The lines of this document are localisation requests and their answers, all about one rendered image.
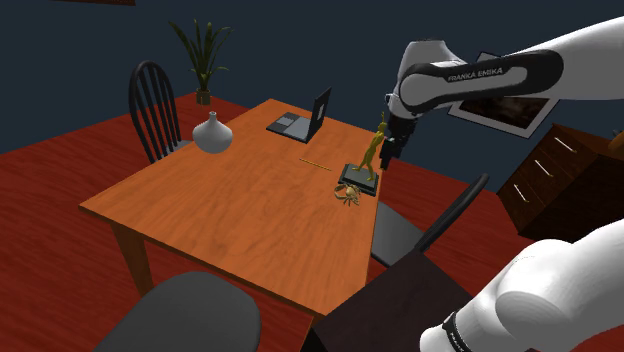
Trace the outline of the golden figure on dark base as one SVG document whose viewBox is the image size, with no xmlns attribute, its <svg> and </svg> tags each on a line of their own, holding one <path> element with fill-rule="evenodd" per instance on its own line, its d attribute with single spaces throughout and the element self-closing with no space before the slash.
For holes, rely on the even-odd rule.
<svg viewBox="0 0 624 352">
<path fill-rule="evenodd" d="M 365 150 L 362 161 L 358 164 L 346 164 L 341 173 L 338 184 L 353 184 L 361 190 L 361 194 L 375 196 L 379 181 L 379 174 L 373 169 L 372 162 L 379 145 L 385 139 L 387 122 L 385 113 L 381 113 L 382 121 L 377 127 L 370 144 Z"/>
</svg>

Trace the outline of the tan crab figure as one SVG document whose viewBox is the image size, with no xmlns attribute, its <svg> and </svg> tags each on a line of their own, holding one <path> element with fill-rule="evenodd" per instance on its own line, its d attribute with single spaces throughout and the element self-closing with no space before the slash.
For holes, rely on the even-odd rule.
<svg viewBox="0 0 624 352">
<path fill-rule="evenodd" d="M 353 184 L 338 184 L 334 188 L 334 196 L 348 206 L 351 204 L 358 206 L 361 190 Z"/>
</svg>

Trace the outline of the black chair with grey seat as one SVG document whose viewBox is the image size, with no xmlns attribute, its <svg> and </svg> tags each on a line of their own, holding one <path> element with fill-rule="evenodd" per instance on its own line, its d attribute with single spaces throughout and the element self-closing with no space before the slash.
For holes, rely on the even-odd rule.
<svg viewBox="0 0 624 352">
<path fill-rule="evenodd" d="M 390 267 L 413 250 L 424 253 L 472 204 L 488 181 L 487 173 L 475 179 L 426 231 L 421 231 L 391 207 L 379 202 L 371 256 Z"/>
</svg>

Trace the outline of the open grey laptop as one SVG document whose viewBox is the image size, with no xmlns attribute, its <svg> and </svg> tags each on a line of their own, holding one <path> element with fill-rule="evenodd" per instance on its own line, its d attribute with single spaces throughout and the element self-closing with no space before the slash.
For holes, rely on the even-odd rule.
<svg viewBox="0 0 624 352">
<path fill-rule="evenodd" d="M 307 144 L 322 127 L 331 90 L 328 87 L 315 98 L 310 118 L 287 112 L 267 126 L 266 130 Z"/>
</svg>

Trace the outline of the orange wooden table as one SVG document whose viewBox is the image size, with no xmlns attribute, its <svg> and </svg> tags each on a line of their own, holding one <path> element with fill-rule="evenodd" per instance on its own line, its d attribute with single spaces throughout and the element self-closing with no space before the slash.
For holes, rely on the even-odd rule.
<svg viewBox="0 0 624 352">
<path fill-rule="evenodd" d="M 81 204 L 111 226 L 140 293 L 147 243 L 316 318 L 365 285 L 377 199 L 346 206 L 334 188 L 372 133 L 330 118 L 307 144 L 266 130 L 288 111 L 267 100 L 230 122 L 226 151 L 187 145 Z"/>
</svg>

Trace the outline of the dark wooden chest of drawers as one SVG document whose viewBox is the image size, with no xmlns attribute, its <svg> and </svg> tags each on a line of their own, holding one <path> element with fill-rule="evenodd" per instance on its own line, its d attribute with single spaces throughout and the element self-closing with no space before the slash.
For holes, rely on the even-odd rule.
<svg viewBox="0 0 624 352">
<path fill-rule="evenodd" d="M 498 191 L 520 236 L 575 242 L 624 218 L 624 133 L 555 124 Z"/>
</svg>

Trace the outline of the dark robot stand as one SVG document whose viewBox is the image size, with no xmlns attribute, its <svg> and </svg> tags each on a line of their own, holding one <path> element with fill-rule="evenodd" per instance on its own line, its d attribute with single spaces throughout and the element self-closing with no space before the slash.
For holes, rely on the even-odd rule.
<svg viewBox="0 0 624 352">
<path fill-rule="evenodd" d="M 412 251 L 315 324 L 300 352 L 420 352 L 422 332 L 470 300 Z"/>
</svg>

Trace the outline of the white bulbous vase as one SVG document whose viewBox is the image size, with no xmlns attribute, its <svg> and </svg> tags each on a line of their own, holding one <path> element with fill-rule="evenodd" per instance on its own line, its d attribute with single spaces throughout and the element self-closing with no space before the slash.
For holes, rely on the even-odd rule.
<svg viewBox="0 0 624 352">
<path fill-rule="evenodd" d="M 233 133 L 228 126 L 217 119 L 215 111 L 210 111 L 209 118 L 193 129 L 192 137 L 200 150 L 218 154 L 229 148 Z"/>
</svg>

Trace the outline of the potted green plant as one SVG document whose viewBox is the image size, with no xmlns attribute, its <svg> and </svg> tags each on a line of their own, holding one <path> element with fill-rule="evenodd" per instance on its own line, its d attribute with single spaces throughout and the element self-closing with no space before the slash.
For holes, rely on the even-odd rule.
<svg viewBox="0 0 624 352">
<path fill-rule="evenodd" d="M 212 23 L 208 22 L 205 30 L 202 30 L 196 19 L 193 22 L 194 38 L 187 36 L 174 22 L 169 21 L 168 24 L 182 42 L 192 63 L 190 72 L 196 76 L 199 84 L 195 93 L 196 102 L 201 106 L 207 106 L 212 100 L 209 82 L 213 74 L 221 70 L 228 71 L 225 66 L 216 66 L 215 61 L 224 42 L 233 33 L 233 29 L 229 26 L 214 29 Z"/>
</svg>

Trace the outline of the black spindle-back chair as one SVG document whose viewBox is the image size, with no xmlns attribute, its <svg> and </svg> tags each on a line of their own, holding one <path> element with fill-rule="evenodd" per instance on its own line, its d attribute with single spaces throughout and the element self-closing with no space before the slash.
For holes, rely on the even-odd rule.
<svg viewBox="0 0 624 352">
<path fill-rule="evenodd" d="M 142 61 L 133 69 L 128 105 L 136 133 L 151 163 L 190 143 L 181 136 L 171 83 L 154 61 Z"/>
</svg>

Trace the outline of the grey cushioned chair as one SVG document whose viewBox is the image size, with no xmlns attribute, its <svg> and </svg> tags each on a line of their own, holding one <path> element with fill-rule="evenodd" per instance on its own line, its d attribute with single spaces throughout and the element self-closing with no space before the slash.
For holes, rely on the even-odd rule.
<svg viewBox="0 0 624 352">
<path fill-rule="evenodd" d="M 208 272 L 174 276 L 149 291 L 93 352 L 256 352 L 254 299 Z"/>
</svg>

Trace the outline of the white framed wall picture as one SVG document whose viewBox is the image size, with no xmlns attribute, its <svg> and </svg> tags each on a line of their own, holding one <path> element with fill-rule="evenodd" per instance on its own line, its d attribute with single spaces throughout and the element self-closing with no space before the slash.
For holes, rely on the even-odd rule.
<svg viewBox="0 0 624 352">
<path fill-rule="evenodd" d="M 522 138 L 530 138 L 557 99 L 497 97 L 455 102 L 448 114 Z"/>
</svg>

